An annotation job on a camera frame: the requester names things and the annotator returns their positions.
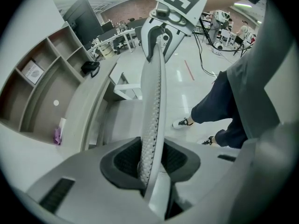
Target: shelf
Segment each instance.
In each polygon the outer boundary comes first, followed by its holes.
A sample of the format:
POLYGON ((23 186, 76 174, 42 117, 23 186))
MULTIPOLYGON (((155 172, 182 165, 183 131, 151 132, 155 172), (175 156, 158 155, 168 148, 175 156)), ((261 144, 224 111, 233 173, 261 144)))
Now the shelf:
POLYGON ((58 58, 32 91, 20 131, 45 142, 53 140, 54 130, 60 119, 65 118, 69 102, 79 84, 65 61, 58 58), (55 100, 58 100, 58 106, 54 105, 55 100))
POLYGON ((50 42, 44 39, 22 58, 16 68, 22 71, 30 60, 34 60, 41 69, 46 70, 57 56, 50 42))
POLYGON ((22 72, 19 71, 18 68, 15 68, 15 71, 21 76, 29 85, 31 85, 33 88, 35 87, 35 84, 31 82, 22 72))
POLYGON ((72 33, 71 28, 67 26, 52 34, 49 39, 61 56, 67 59, 81 46, 81 44, 77 41, 77 38, 74 36, 75 35, 72 33))
POLYGON ((14 70, 0 97, 1 122, 18 130, 19 123, 33 87, 14 70))
POLYGON ((68 59, 67 62, 75 69, 76 72, 78 72, 82 77, 85 76, 85 74, 81 71, 81 66, 87 62, 87 61, 93 61, 84 47, 81 47, 76 52, 74 52, 68 59))

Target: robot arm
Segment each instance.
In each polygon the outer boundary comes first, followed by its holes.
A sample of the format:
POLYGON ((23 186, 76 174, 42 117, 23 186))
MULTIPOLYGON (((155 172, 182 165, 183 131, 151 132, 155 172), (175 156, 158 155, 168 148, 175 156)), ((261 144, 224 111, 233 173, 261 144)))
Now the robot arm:
POLYGON ((169 41, 163 52, 169 60, 185 35, 190 35, 196 26, 207 0, 156 0, 157 6, 141 29, 141 41, 148 61, 153 56, 157 37, 163 33, 169 41))

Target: black bag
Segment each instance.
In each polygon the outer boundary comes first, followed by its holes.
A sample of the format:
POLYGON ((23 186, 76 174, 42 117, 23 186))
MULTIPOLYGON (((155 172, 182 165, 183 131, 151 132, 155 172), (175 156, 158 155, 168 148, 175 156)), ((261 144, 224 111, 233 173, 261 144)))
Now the black bag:
POLYGON ((85 62, 81 66, 81 70, 84 74, 87 74, 90 72, 91 77, 95 77, 100 70, 100 63, 99 62, 85 62))

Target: perforated surface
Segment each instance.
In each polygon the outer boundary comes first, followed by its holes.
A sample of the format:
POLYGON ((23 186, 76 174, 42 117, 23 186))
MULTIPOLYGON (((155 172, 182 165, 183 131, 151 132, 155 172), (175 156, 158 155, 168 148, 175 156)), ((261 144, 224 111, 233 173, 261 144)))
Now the perforated surface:
POLYGON ((147 111, 143 123, 142 152, 138 170, 139 178, 146 186, 149 182, 157 142, 161 96, 160 67, 156 70, 156 77, 152 77, 152 79, 156 79, 156 82, 152 82, 155 84, 155 87, 149 87, 149 99, 146 101, 147 111))

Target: white table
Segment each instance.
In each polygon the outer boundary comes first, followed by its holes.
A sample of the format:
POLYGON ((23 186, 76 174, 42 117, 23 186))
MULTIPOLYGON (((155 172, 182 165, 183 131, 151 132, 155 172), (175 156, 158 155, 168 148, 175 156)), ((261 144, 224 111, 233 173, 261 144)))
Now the white table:
POLYGON ((130 47, 129 40, 128 40, 128 38, 127 38, 126 35, 129 34, 129 36, 130 36, 130 42, 133 44, 133 47, 135 48, 135 42, 134 42, 133 37, 132 37, 133 33, 135 33, 135 28, 134 29, 128 29, 128 30, 125 30, 123 32, 120 32, 119 34, 116 34, 116 35, 114 35, 114 36, 112 36, 112 37, 110 37, 110 38, 108 38, 108 39, 106 39, 104 41, 100 41, 99 44, 95 45, 94 47, 91 47, 88 50, 88 52, 90 53, 92 50, 98 48, 100 50, 100 52, 102 53, 103 57, 106 59, 106 55, 104 55, 104 52, 102 51, 101 46, 104 45, 104 44, 107 44, 109 42, 112 42, 113 40, 115 40, 118 37, 123 36, 125 38, 125 40, 126 40, 126 43, 128 45, 128 48, 129 48, 129 51, 132 53, 133 51, 132 51, 132 49, 130 47))
POLYGON ((225 29, 222 29, 221 30, 221 41, 223 40, 223 37, 226 37, 227 38, 227 41, 226 41, 226 44, 225 46, 227 47, 228 46, 228 41, 230 38, 233 38, 233 37, 236 37, 236 34, 232 33, 232 32, 229 32, 225 29))

